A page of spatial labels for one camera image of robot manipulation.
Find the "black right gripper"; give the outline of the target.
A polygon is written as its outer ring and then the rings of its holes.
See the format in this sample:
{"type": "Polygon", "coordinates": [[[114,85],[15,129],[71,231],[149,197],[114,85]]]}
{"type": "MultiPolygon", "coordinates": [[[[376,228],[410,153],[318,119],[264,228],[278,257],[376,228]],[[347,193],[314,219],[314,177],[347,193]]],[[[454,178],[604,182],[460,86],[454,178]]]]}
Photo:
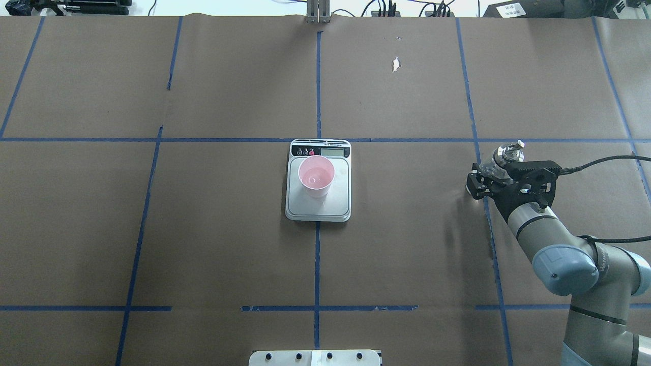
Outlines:
{"type": "MultiPolygon", "coordinates": [[[[509,217],[517,208],[531,203],[524,202],[523,199],[518,198],[511,190],[513,187],[512,183],[501,189],[501,179],[494,174],[494,169],[477,163],[472,164],[470,173],[466,178],[466,190],[470,196],[477,201],[484,197],[492,197],[497,210],[505,222],[509,220],[509,217]]],[[[543,213],[544,210],[550,207],[538,202],[532,203],[534,204],[535,211],[539,213],[543,213]]]]}

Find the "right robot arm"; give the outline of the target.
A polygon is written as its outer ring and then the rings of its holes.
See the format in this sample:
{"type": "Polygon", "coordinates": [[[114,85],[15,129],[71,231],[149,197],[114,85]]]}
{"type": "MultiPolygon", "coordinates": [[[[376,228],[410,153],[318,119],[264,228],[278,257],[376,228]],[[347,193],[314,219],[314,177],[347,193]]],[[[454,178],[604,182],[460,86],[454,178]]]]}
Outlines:
{"type": "Polygon", "coordinates": [[[649,338],[627,329],[630,301],[649,289],[649,263],[611,239],[575,236],[553,212],[554,161],[472,164],[466,188],[490,197],[537,278],[570,296],[562,365],[649,365],[649,338]]]}

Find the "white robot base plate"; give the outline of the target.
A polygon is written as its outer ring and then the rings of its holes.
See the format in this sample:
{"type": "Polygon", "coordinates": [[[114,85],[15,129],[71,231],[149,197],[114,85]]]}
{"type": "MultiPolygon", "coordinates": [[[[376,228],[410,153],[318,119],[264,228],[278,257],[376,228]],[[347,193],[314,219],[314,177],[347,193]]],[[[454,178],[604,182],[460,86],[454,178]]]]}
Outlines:
{"type": "Polygon", "coordinates": [[[380,351],[372,349],[259,350],[249,365],[382,365],[380,351]]]}

